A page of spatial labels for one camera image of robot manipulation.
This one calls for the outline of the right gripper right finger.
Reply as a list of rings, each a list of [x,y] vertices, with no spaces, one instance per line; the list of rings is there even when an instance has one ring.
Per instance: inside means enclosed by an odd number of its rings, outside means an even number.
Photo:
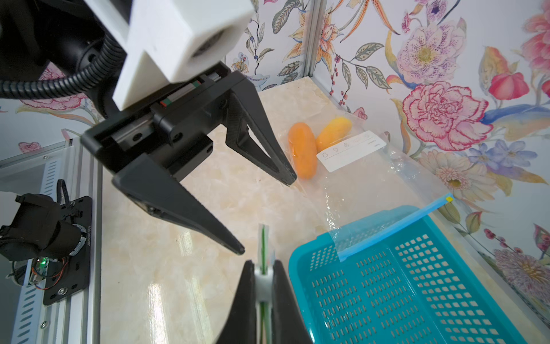
[[[312,343],[281,261],[273,265],[272,342]]]

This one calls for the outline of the clear zip-top bag blue zipper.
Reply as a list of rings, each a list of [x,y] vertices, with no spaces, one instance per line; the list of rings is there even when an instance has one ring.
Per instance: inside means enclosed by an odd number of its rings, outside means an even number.
[[[453,198],[427,168],[390,143],[377,127],[350,113],[325,107],[297,120],[279,134],[292,168],[288,133],[306,123],[315,136],[333,119],[344,117],[353,126],[339,143],[317,152],[317,172],[297,184],[322,220],[339,260],[405,229]]]

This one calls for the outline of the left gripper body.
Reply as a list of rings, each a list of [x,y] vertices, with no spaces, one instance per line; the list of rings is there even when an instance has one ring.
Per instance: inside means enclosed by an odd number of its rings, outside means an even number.
[[[231,97],[232,72],[220,62],[109,117],[81,142],[116,181],[180,181],[211,155],[214,129],[225,126],[232,145]]]

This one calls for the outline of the small yellow mango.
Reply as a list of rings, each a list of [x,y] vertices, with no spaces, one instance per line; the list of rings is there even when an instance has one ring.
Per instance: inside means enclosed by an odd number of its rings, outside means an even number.
[[[317,136],[316,146],[317,152],[321,151],[339,143],[343,140],[352,129],[351,120],[338,117],[331,120]]]

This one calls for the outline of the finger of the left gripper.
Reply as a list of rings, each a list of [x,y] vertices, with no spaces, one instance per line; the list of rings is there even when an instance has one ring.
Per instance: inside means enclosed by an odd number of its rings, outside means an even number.
[[[226,145],[286,186],[297,179],[279,145],[253,83],[240,72],[226,78],[230,88],[223,124]]]
[[[150,216],[192,229],[237,255],[245,253],[242,243],[149,155],[117,172],[113,185]]]

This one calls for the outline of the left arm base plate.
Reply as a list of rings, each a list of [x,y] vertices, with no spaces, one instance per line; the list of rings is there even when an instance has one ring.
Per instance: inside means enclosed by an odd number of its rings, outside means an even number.
[[[59,208],[53,242],[30,265],[30,285],[43,292],[42,304],[46,307],[90,284],[93,199],[83,196]]]

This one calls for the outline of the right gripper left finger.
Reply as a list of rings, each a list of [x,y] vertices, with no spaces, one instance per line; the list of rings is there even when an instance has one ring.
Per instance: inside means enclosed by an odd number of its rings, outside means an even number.
[[[256,279],[254,264],[245,262],[228,318],[215,343],[256,343]]]

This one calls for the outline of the large orange mango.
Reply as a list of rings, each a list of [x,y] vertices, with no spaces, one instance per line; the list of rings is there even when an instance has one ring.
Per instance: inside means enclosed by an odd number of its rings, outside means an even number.
[[[306,123],[295,123],[287,137],[296,174],[301,179],[312,179],[317,172],[318,163],[312,129]]]

